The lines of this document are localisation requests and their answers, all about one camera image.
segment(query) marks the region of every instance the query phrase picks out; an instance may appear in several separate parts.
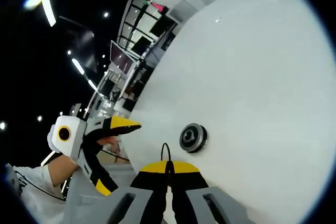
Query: ceiling light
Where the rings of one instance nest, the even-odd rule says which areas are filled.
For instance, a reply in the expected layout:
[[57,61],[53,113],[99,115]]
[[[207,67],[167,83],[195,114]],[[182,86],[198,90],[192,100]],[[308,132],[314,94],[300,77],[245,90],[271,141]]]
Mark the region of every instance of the ceiling light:
[[50,0],[42,0],[42,5],[43,5],[44,12],[47,16],[49,25],[53,26],[54,24],[56,24],[56,19],[54,17],[53,12],[52,12],[53,9],[51,7]]
[[6,129],[6,123],[5,123],[5,122],[1,122],[1,123],[0,123],[0,129],[1,129],[1,130]]
[[33,10],[40,3],[41,3],[41,0],[26,0],[24,3],[24,8],[28,10]]
[[88,80],[88,83],[90,84],[90,86],[91,86],[94,90],[97,90],[96,85],[95,85],[91,80]]
[[76,59],[72,59],[72,63],[75,65],[75,67],[77,68],[77,70],[80,72],[80,74],[84,74],[84,69],[82,68],[82,66],[79,64],[78,60]]

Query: white panel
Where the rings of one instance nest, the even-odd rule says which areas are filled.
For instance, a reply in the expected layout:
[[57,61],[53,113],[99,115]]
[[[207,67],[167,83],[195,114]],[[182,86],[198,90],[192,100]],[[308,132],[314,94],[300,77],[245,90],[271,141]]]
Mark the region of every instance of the white panel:
[[[216,0],[179,32],[131,114],[143,125],[122,137],[135,171],[167,142],[255,223],[300,223],[334,163],[334,56],[303,0]],[[178,140],[193,122],[209,140],[191,155]]]

